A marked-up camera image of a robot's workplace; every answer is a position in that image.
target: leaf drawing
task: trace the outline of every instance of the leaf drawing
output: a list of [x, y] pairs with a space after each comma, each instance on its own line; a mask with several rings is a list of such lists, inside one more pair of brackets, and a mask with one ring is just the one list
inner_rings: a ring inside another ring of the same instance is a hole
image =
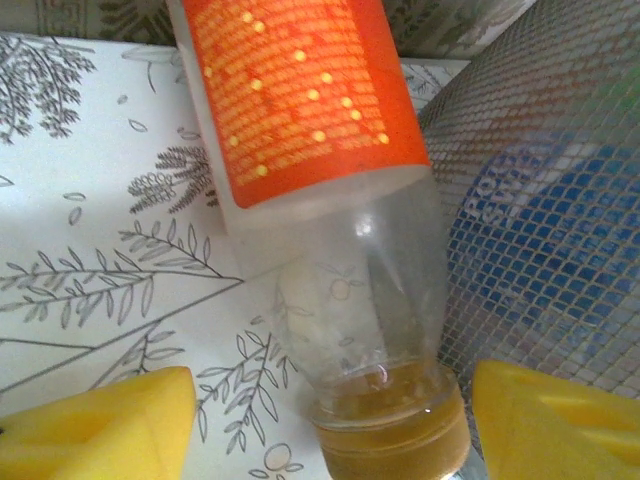
[[[266, 444], [264, 420], [260, 415], [265, 414], [273, 422], [279, 422], [278, 410], [269, 390], [279, 389], [281, 385], [287, 388], [287, 366], [293, 365], [286, 355], [279, 353], [282, 350], [271, 334], [263, 339], [256, 332], [245, 330], [243, 335], [236, 336], [236, 348], [241, 360], [235, 366], [209, 367], [196, 376], [205, 382], [199, 385], [205, 392], [198, 402], [200, 408], [209, 401], [221, 401], [225, 405], [224, 415], [234, 416], [234, 420], [224, 428], [224, 433], [231, 435], [227, 454], [238, 446], [245, 451], [247, 429], [253, 432], [261, 445]], [[282, 384], [276, 379], [271, 364], [281, 370]]]
[[82, 217], [82, 207], [75, 207], [69, 212], [69, 225], [72, 227], [77, 225]]
[[62, 198], [69, 200], [70, 202], [84, 202], [87, 196], [80, 192], [69, 192], [62, 195]]
[[34, 40], [22, 35], [0, 35], [0, 141], [14, 142], [33, 130], [34, 110], [38, 125], [52, 138], [71, 135], [70, 126], [80, 117], [72, 108], [81, 95], [76, 88], [82, 74], [96, 70], [81, 51], [57, 40]]
[[171, 222], [169, 229], [170, 237], [177, 242], [163, 238], [159, 222], [150, 233], [145, 233], [140, 223], [135, 222], [133, 230], [120, 232], [131, 255], [114, 249], [114, 258], [110, 260], [100, 250], [95, 251], [94, 259], [83, 260], [69, 247], [68, 256], [57, 260], [38, 251], [39, 262], [30, 267], [7, 262], [14, 274], [0, 277], [3, 294], [0, 313], [24, 309], [23, 320], [31, 322], [45, 321], [55, 311], [62, 329], [67, 329], [73, 318], [77, 318], [78, 327], [82, 327], [101, 309], [108, 318], [115, 318], [118, 325], [123, 325], [134, 306], [139, 308], [143, 318], [149, 314], [155, 279], [159, 275], [227, 278], [241, 282], [235, 277], [223, 277], [204, 260], [204, 252], [195, 250], [198, 241], [193, 226], [188, 229], [193, 252], [180, 246], [175, 222]]
[[158, 154], [158, 160], [156, 172], [137, 177], [129, 184], [127, 191], [138, 198], [129, 210], [131, 213], [169, 203], [168, 212], [174, 214], [202, 196], [208, 206], [218, 205], [209, 160], [203, 147], [169, 147]]
[[184, 127], [178, 128], [177, 132], [183, 140], [200, 140], [200, 134], [198, 132], [190, 132], [185, 130]]
[[12, 187], [13, 182], [9, 180], [7, 177], [0, 175], [0, 188], [2, 187]]
[[249, 475], [253, 478], [269, 479], [272, 473], [276, 474], [276, 480], [284, 479], [285, 473], [296, 473], [304, 470], [304, 465], [293, 462], [293, 452], [286, 443], [276, 443], [270, 446], [264, 454], [262, 460], [264, 470], [254, 468], [249, 470]]
[[149, 131], [149, 129], [144, 123], [139, 122], [137, 120], [133, 120], [132, 118], [129, 119], [129, 126], [138, 133], [146, 133]]

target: botanical illustration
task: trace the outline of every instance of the botanical illustration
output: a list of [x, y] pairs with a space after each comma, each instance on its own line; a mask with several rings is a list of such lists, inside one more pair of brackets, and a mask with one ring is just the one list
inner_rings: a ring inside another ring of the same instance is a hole
[[27, 137], [37, 122], [52, 138], [71, 135], [82, 75], [95, 71], [93, 50], [26, 35], [0, 35], [0, 141]]
[[456, 64], [445, 67], [403, 63], [402, 71], [415, 111], [419, 112], [429, 103], [462, 68]]
[[456, 24], [438, 41], [447, 47], [444, 55], [453, 50], [467, 50], [476, 45], [490, 28], [513, 20], [524, 6], [525, 0], [477, 0], [464, 2], [454, 13]]
[[[68, 248], [68, 254], [58, 258], [39, 251], [30, 265], [7, 262], [14, 273], [0, 277], [0, 315], [10, 314], [26, 323], [56, 322], [63, 331], [71, 325], [82, 328], [92, 321], [113, 322], [123, 330], [93, 345], [0, 335], [0, 349], [4, 345], [25, 344], [70, 352], [66, 360], [0, 387], [0, 395], [125, 340], [129, 340], [127, 347], [106, 370], [98, 372], [91, 388], [147, 373], [158, 368], [161, 361], [179, 360], [185, 349], [175, 342], [176, 331], [167, 328], [167, 322], [243, 283], [212, 266], [211, 241], [209, 237], [200, 238], [193, 225], [181, 235], [175, 219], [168, 226], [156, 221], [148, 231], [136, 221], [132, 228], [119, 233], [122, 245], [113, 254], [95, 249], [93, 258], [81, 258], [73, 248]], [[156, 283], [162, 276], [171, 276], [174, 282], [197, 278], [209, 282], [211, 288], [194, 301], [149, 318], [157, 297]], [[132, 315], [147, 321], [127, 329]], [[236, 336], [235, 364], [212, 366], [196, 375], [200, 437], [205, 442], [212, 428], [208, 407], [221, 403], [225, 406], [223, 415], [228, 417], [224, 427], [229, 436], [227, 455], [236, 450], [245, 452], [251, 441], [267, 447], [269, 430], [265, 422], [279, 422], [272, 392], [286, 389], [291, 375], [297, 372], [275, 338], [270, 333], [259, 333], [258, 326], [262, 323], [262, 318], [256, 317], [249, 322], [249, 329]], [[285, 474], [303, 468], [301, 463], [291, 460], [287, 444], [277, 443], [266, 450], [264, 468], [252, 469], [248, 474], [282, 480]]]
[[[254, 318], [251, 325], [258, 325], [262, 321], [260, 317]], [[233, 419], [224, 429], [230, 436], [227, 455], [237, 447], [246, 451], [248, 432], [262, 446], [266, 445], [264, 420], [261, 420], [261, 416], [266, 415], [276, 423], [279, 421], [276, 404], [269, 390], [287, 388], [290, 372], [297, 372], [271, 334], [265, 339], [254, 331], [245, 330], [236, 336], [236, 348], [240, 359], [235, 365], [206, 368], [196, 376], [198, 388], [203, 392], [198, 400], [197, 414], [202, 441], [207, 439], [208, 419], [205, 407], [208, 402], [218, 401], [226, 405], [224, 415]]]
[[295, 473], [304, 469], [301, 463], [292, 461], [291, 447], [286, 443], [276, 443], [267, 449], [264, 454], [262, 468], [249, 470], [253, 478], [284, 480], [285, 473]]
[[13, 187], [14, 183], [9, 180], [7, 177], [0, 175], [0, 188], [2, 187]]
[[[62, 198], [64, 198], [65, 200], [68, 200], [69, 202], [82, 203], [87, 199], [87, 196], [81, 192], [69, 192], [62, 195]], [[81, 218], [82, 218], [82, 207], [79, 205], [76, 207], [73, 207], [69, 212], [69, 219], [68, 219], [69, 225], [71, 227], [75, 227]]]
[[15, 273], [0, 277], [0, 313], [20, 314], [27, 323], [55, 318], [66, 329], [70, 322], [82, 327], [100, 311], [123, 325], [134, 307], [142, 317], [147, 316], [160, 276], [242, 283], [209, 265], [211, 241], [207, 237], [199, 242], [192, 225], [184, 240], [177, 233], [175, 219], [164, 235], [161, 230], [162, 224], [156, 222], [150, 232], [144, 232], [136, 221], [132, 230], [119, 232], [124, 248], [114, 249], [111, 261], [98, 249], [95, 258], [81, 259], [69, 247], [68, 255], [57, 259], [39, 251], [38, 259], [29, 266], [7, 262]]
[[138, 199], [131, 207], [131, 213], [169, 204], [168, 212], [174, 214], [201, 196], [208, 206], [218, 205], [207, 152], [203, 147], [169, 147], [158, 154], [158, 160], [155, 172], [137, 177], [129, 184], [128, 192]]
[[150, 44], [174, 44], [173, 28], [165, 2], [146, 0], [99, 2], [103, 29], [100, 37], [106, 40]]
[[187, 83], [182, 56], [180, 55], [180, 51], [175, 47], [140, 45], [124, 52], [122, 58], [146, 65], [147, 81], [153, 93], [157, 93], [156, 86], [153, 82], [154, 65], [171, 65], [175, 69], [175, 83]]

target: branch drawing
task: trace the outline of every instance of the branch drawing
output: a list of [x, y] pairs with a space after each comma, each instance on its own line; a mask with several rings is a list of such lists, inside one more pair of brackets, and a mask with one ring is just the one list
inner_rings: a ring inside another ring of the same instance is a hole
[[[252, 324], [257, 325], [261, 322], [262, 319], [258, 317]], [[236, 365], [206, 368], [196, 376], [201, 380], [210, 379], [198, 385], [205, 394], [198, 400], [197, 406], [198, 428], [203, 442], [208, 434], [207, 413], [204, 407], [209, 401], [220, 401], [225, 405], [225, 416], [239, 413], [224, 429], [224, 433], [231, 435], [227, 444], [227, 455], [238, 446], [243, 452], [246, 451], [247, 428], [251, 429], [263, 446], [266, 445], [267, 439], [260, 414], [267, 414], [276, 423], [279, 421], [278, 411], [269, 390], [288, 388], [288, 369], [298, 371], [272, 334], [268, 334], [265, 340], [254, 331], [245, 330], [243, 334], [236, 336], [236, 348], [241, 357]], [[276, 378], [274, 368], [280, 371], [281, 379]]]
[[140, 45], [124, 52], [122, 58], [134, 62], [142, 62], [147, 65], [147, 81], [153, 93], [157, 93], [151, 74], [154, 65], [171, 65], [177, 71], [175, 83], [183, 85], [187, 83], [182, 57], [180, 56], [179, 50], [175, 47]]
[[208, 237], [198, 238], [193, 225], [189, 225], [184, 240], [177, 230], [175, 219], [164, 234], [161, 234], [161, 222], [155, 222], [149, 231], [144, 231], [140, 222], [135, 221], [132, 229], [120, 232], [121, 241], [128, 247], [127, 253], [114, 249], [111, 260], [99, 249], [95, 250], [95, 258], [83, 259], [75, 250], [68, 248], [68, 256], [55, 261], [44, 252], [38, 252], [39, 260], [29, 268], [7, 262], [7, 267], [15, 274], [0, 277], [0, 314], [15, 315], [15, 312], [22, 310], [24, 321], [45, 321], [53, 316], [53, 311], [57, 308], [63, 330], [69, 327], [72, 318], [77, 318], [78, 326], [82, 327], [89, 317], [99, 311], [100, 306], [104, 307], [103, 315], [115, 318], [119, 325], [124, 325], [126, 319], [133, 314], [134, 306], [139, 315], [147, 317], [155, 296], [155, 279], [160, 275], [201, 278], [206, 281], [223, 280], [224, 283], [214, 285], [210, 294], [98, 345], [49, 343], [0, 336], [0, 345], [21, 343], [79, 351], [67, 360], [0, 388], [0, 394], [133, 335], [140, 337], [98, 378], [94, 387], [104, 384], [106, 380], [113, 382], [145, 373], [154, 368], [154, 362], [183, 353], [182, 348], [164, 343], [175, 332], [160, 330], [159, 327], [173, 316], [242, 285], [243, 281], [237, 277], [224, 276], [209, 265], [211, 241]]
[[207, 237], [201, 246], [193, 225], [189, 225], [186, 242], [177, 237], [177, 224], [172, 220], [166, 235], [160, 236], [162, 225], [155, 222], [151, 231], [142, 231], [140, 222], [133, 230], [119, 232], [128, 254], [114, 249], [117, 257], [108, 261], [96, 249], [93, 265], [83, 261], [71, 248], [69, 256], [52, 260], [39, 251], [40, 261], [29, 268], [7, 262], [14, 275], [0, 277], [3, 300], [0, 313], [24, 311], [24, 322], [45, 321], [54, 308], [59, 311], [60, 325], [69, 327], [73, 316], [82, 327], [99, 306], [104, 306], [108, 318], [122, 325], [130, 315], [134, 301], [146, 317], [154, 296], [155, 280], [159, 275], [179, 275], [202, 278], [224, 278], [209, 265], [211, 241]]
[[129, 210], [139, 213], [147, 208], [172, 203], [170, 214], [188, 207], [199, 196], [204, 196], [207, 206], [218, 205], [213, 187], [209, 160], [203, 147], [169, 147], [158, 154], [156, 172], [149, 172], [131, 181], [128, 192], [139, 200]]
[[[80, 192], [70, 192], [62, 195], [62, 198], [68, 200], [70, 202], [84, 202], [87, 199], [87, 196], [84, 193]], [[69, 225], [74, 227], [80, 221], [82, 217], [82, 207], [77, 206], [71, 209], [69, 212]]]
[[456, 23], [438, 40], [439, 47], [446, 47], [444, 56], [462, 48], [468, 50], [486, 35], [490, 28], [502, 27], [516, 18], [524, 7], [524, 0], [483, 1], [461, 7], [454, 14]]
[[304, 469], [304, 465], [292, 462], [292, 458], [291, 447], [288, 444], [276, 443], [264, 454], [264, 470], [254, 468], [249, 470], [249, 475], [260, 479], [285, 480], [285, 473], [295, 473]]
[[79, 49], [56, 39], [35, 41], [21, 35], [0, 35], [0, 140], [13, 144], [14, 135], [27, 137], [33, 130], [33, 109], [38, 122], [52, 138], [71, 135], [71, 124], [80, 117], [71, 108], [79, 105], [83, 73], [96, 70]]
[[165, 330], [155, 333], [155, 330], [157, 330], [161, 324], [162, 322], [155, 322], [144, 330], [142, 336], [96, 380], [91, 386], [91, 389], [103, 385], [105, 380], [118, 368], [126, 368], [126, 370], [119, 372], [111, 378], [108, 381], [109, 384], [149, 373], [153, 369], [149, 368], [149, 362], [153, 364], [153, 362], [167, 360], [184, 353], [184, 348], [165, 346], [158, 348], [159, 343], [168, 340], [176, 333], [175, 330]]
[[2, 187], [13, 187], [14, 183], [9, 180], [7, 177], [0, 175], [0, 188]]

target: yellow dots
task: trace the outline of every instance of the yellow dots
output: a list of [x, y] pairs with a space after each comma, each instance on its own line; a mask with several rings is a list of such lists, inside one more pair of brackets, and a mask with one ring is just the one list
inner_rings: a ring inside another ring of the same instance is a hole
[[296, 52], [293, 54], [293, 58], [295, 58], [299, 62], [304, 62], [307, 59], [307, 54], [302, 50], [296, 50]]
[[322, 130], [316, 130], [315, 132], [313, 132], [313, 134], [311, 135], [311, 137], [316, 141], [316, 142], [324, 142], [327, 139], [327, 134], [324, 133]]

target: line drawing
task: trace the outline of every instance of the line drawing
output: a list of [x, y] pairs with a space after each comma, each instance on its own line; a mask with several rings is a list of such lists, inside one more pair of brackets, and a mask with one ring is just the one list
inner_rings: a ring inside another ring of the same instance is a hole
[[0, 141], [14, 143], [14, 136], [33, 131], [34, 110], [38, 125], [52, 138], [71, 135], [70, 126], [80, 120], [72, 108], [80, 105], [82, 75], [96, 70], [85, 56], [93, 50], [59, 43], [56, 38], [0, 35]]
[[0, 188], [13, 187], [14, 183], [4, 175], [0, 175]]
[[[261, 317], [251, 321], [252, 325], [262, 323]], [[289, 387], [289, 369], [298, 369], [269, 333], [266, 340], [252, 330], [236, 335], [236, 349], [240, 360], [232, 367], [209, 367], [196, 375], [204, 396], [198, 399], [197, 421], [202, 442], [208, 434], [208, 417], [205, 406], [208, 402], [221, 402], [226, 406], [224, 415], [240, 412], [235, 420], [224, 429], [230, 434], [227, 455], [236, 447], [243, 452], [247, 449], [247, 431], [250, 428], [262, 446], [266, 445], [266, 433], [261, 414], [268, 415], [275, 423], [279, 422], [278, 411], [269, 390]], [[280, 379], [274, 370], [279, 370]]]
[[[156, 171], [134, 178], [127, 191], [139, 200], [131, 207], [136, 214], [170, 203], [169, 214], [185, 209], [199, 197], [209, 207], [218, 205], [206, 150], [201, 147], [173, 146], [158, 154]], [[181, 196], [174, 200], [181, 190]]]
[[[81, 192], [69, 192], [62, 195], [62, 198], [70, 202], [84, 202], [87, 199], [87, 196]], [[70, 226], [74, 227], [75, 225], [78, 224], [81, 217], [82, 217], [82, 207], [80, 206], [74, 207], [69, 212], [69, 218], [67, 221], [69, 222]]]
[[[70, 354], [63, 361], [1, 386], [0, 395], [125, 340], [128, 340], [126, 347], [108, 368], [96, 375], [89, 388], [99, 388], [153, 371], [161, 367], [162, 362], [179, 359], [185, 353], [185, 349], [175, 341], [175, 330], [163, 327], [167, 321], [244, 283], [240, 278], [221, 274], [210, 264], [210, 239], [198, 235], [191, 224], [184, 235], [180, 235], [175, 218], [168, 225], [163, 226], [156, 221], [146, 229], [136, 220], [132, 227], [119, 231], [119, 234], [122, 247], [114, 248], [112, 253], [95, 249], [94, 257], [81, 258], [69, 247], [68, 255], [57, 259], [38, 251], [38, 260], [29, 267], [16, 262], [6, 263], [12, 273], [0, 277], [0, 292], [3, 294], [0, 315], [15, 316], [20, 311], [25, 322], [58, 318], [63, 331], [73, 321], [81, 327], [91, 318], [101, 316], [105, 320], [116, 321], [123, 330], [96, 344], [0, 335], [0, 349], [3, 345], [24, 344], [68, 350]], [[223, 280], [225, 283], [213, 285], [206, 295], [126, 329], [126, 320], [132, 312], [137, 310], [137, 315], [143, 318], [150, 313], [156, 296], [155, 279], [160, 275]], [[225, 450], [227, 455], [238, 449], [246, 452], [251, 441], [267, 447], [269, 430], [265, 428], [268, 427], [265, 422], [280, 422], [272, 393], [287, 389], [291, 376], [298, 372], [273, 335], [257, 331], [262, 324], [262, 317], [255, 317], [247, 329], [236, 335], [238, 361], [235, 365], [213, 366], [195, 375], [200, 392], [196, 422], [201, 440], [206, 443], [209, 434], [207, 407], [213, 403], [222, 404], [224, 416], [229, 418], [224, 427], [224, 433], [229, 436]], [[303, 468], [301, 463], [292, 462], [291, 448], [286, 443], [276, 443], [266, 450], [264, 469], [254, 469], [249, 473], [254, 478], [283, 480], [286, 474]]]
[[132, 118], [129, 119], [129, 126], [138, 133], [147, 133], [149, 131], [149, 129], [144, 123], [139, 122], [138, 120], [134, 120]]
[[96, 2], [104, 28], [100, 38], [133, 43], [175, 44], [165, 2]]
[[69, 200], [70, 202], [84, 202], [87, 196], [81, 192], [69, 192], [62, 195], [62, 198]]
[[139, 299], [137, 308], [140, 309], [140, 314], [143, 318], [146, 317], [154, 297], [154, 281], [160, 275], [225, 280], [226, 283], [214, 288], [212, 293], [98, 345], [56, 344], [0, 336], [0, 348], [5, 343], [27, 343], [82, 350], [63, 362], [0, 388], [0, 395], [136, 334], [140, 334], [140, 337], [134, 346], [98, 378], [94, 387], [101, 386], [123, 363], [129, 365], [138, 361], [135, 374], [141, 374], [150, 370], [146, 362], [153, 363], [183, 353], [183, 349], [175, 346], [163, 344], [158, 348], [158, 344], [171, 338], [172, 331], [153, 335], [152, 333], [167, 319], [244, 282], [234, 276], [224, 276], [209, 265], [210, 239], [206, 237], [200, 241], [193, 225], [189, 225], [184, 241], [178, 235], [175, 218], [172, 219], [166, 233], [160, 235], [161, 232], [162, 224], [159, 221], [153, 224], [150, 231], [145, 232], [136, 220], [132, 229], [119, 232], [121, 241], [128, 246], [131, 256], [114, 249], [115, 258], [111, 261], [108, 261], [99, 249], [95, 250], [95, 260], [83, 261], [72, 248], [68, 248], [69, 256], [60, 257], [55, 262], [39, 251], [39, 261], [34, 262], [28, 269], [14, 262], [7, 262], [7, 267], [15, 274], [0, 277], [0, 292], [3, 293], [3, 300], [7, 294], [13, 294], [14, 299], [0, 304], [0, 314], [15, 315], [15, 312], [22, 310], [26, 312], [23, 318], [25, 322], [35, 319], [45, 321], [57, 308], [60, 327], [63, 330], [68, 328], [72, 318], [76, 318], [78, 326], [82, 327], [91, 316], [95, 316], [101, 305], [104, 307], [102, 315], [106, 315], [108, 319], [115, 319], [117, 324], [122, 326], [132, 312], [135, 298]]
[[140, 312], [146, 317], [158, 276], [241, 281], [235, 277], [223, 277], [209, 265], [211, 241], [207, 237], [201, 251], [197, 250], [198, 240], [193, 225], [189, 225], [186, 244], [176, 237], [175, 219], [165, 237], [158, 236], [161, 228], [161, 223], [157, 221], [150, 233], [144, 233], [140, 222], [134, 222], [133, 230], [119, 232], [121, 241], [129, 245], [131, 256], [114, 249], [118, 259], [108, 262], [104, 253], [96, 249], [98, 268], [85, 266], [71, 247], [67, 249], [69, 256], [60, 257], [57, 262], [39, 251], [42, 265], [34, 262], [29, 269], [7, 262], [7, 267], [16, 274], [0, 277], [0, 291], [5, 295], [7, 292], [13, 293], [14, 299], [0, 303], [0, 313], [22, 310], [26, 311], [25, 323], [35, 319], [43, 322], [50, 316], [53, 307], [57, 307], [60, 310], [60, 325], [66, 329], [73, 316], [78, 318], [78, 327], [84, 326], [96, 309], [103, 305], [107, 317], [122, 325], [131, 313], [134, 298], [140, 299]]
[[276, 443], [270, 446], [264, 454], [264, 470], [254, 468], [249, 470], [253, 478], [285, 480], [283, 473], [295, 473], [304, 470], [301, 463], [292, 462], [291, 447], [287, 443]]
[[80, 221], [80, 218], [82, 218], [82, 207], [74, 207], [69, 212], [69, 219], [68, 219], [69, 225], [72, 227], [75, 227]]
[[175, 47], [140, 45], [123, 52], [122, 58], [147, 64], [147, 81], [153, 93], [158, 93], [153, 82], [152, 68], [154, 65], [171, 65], [176, 69], [175, 83], [187, 84], [182, 57]]
[[176, 132], [178, 132], [180, 138], [182, 138], [183, 140], [200, 140], [199, 132], [192, 132], [185, 129], [184, 127], [179, 127]]
[[322, 262], [317, 263], [316, 266], [325, 272], [336, 276], [336, 278], [331, 282], [331, 285], [329, 285], [329, 293], [334, 300], [341, 302], [349, 300], [353, 287], [363, 287], [365, 285], [363, 281], [351, 278], [356, 271], [355, 265], [350, 265], [344, 271], [340, 271], [333, 265]]

